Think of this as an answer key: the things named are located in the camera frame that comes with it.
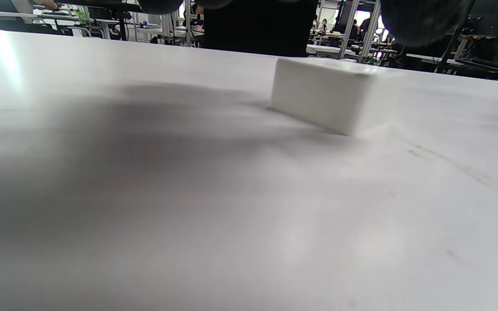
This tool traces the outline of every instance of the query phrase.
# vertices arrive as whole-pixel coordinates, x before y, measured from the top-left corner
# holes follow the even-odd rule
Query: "black object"
[[[462,24],[468,3],[468,0],[382,0],[382,20],[399,43],[417,47],[437,41]]]
[[[122,3],[120,0],[58,0],[59,3],[77,4],[79,6],[93,6],[95,8],[107,8],[115,11],[145,13],[137,4]]]
[[[498,37],[498,0],[476,0],[466,19],[463,33]]]
[[[183,0],[139,0],[140,6],[148,14],[168,14],[178,10]]]
[[[438,73],[441,73],[445,69],[451,51],[456,47],[461,34],[498,37],[498,0],[470,0],[464,13],[467,18],[461,21],[455,28],[453,37],[443,54],[443,58],[439,65],[437,65]]]
[[[459,63],[464,63],[470,67],[476,67],[478,69],[496,71],[498,73],[498,63],[492,61],[486,61],[482,59],[472,59],[472,60],[457,60]]]
[[[233,0],[224,8],[205,9],[204,47],[305,57],[317,1]],[[271,35],[270,24],[263,21],[284,25],[285,31],[281,35]]]
[[[205,9],[216,10],[224,8],[224,6],[230,4],[232,0],[197,0],[196,2]]]

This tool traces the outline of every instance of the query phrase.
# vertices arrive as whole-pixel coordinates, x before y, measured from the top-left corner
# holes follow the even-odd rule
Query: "table surface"
[[[14,12],[0,12],[0,16],[4,16],[4,17],[36,17],[35,14],[14,13]]]
[[[427,60],[430,63],[439,63],[442,60],[442,57],[433,57],[433,56],[425,56],[425,55],[417,55],[417,54],[407,54],[408,57],[419,58],[423,60]],[[455,66],[462,66],[462,63],[459,63],[455,59],[448,59],[447,63]]]
[[[350,138],[276,59],[0,31],[0,311],[498,311],[498,81]]]

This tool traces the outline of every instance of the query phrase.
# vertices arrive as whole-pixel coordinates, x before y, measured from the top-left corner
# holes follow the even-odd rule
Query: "white block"
[[[404,73],[332,59],[278,59],[271,108],[354,136],[385,123]]]

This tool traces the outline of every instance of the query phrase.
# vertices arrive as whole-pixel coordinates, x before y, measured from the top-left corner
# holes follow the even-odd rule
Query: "black equipment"
[[[142,10],[140,6],[137,6],[136,4],[122,3],[120,0],[59,0],[59,2],[111,10],[111,16],[118,19],[120,36],[123,41],[128,41],[128,38],[126,37],[126,24],[124,23],[124,19],[130,19],[132,17],[130,12],[144,13],[144,10]]]
[[[467,18],[457,25],[443,58],[437,65],[439,73],[447,66],[447,60],[461,34],[498,37],[498,0],[469,0],[464,13]]]

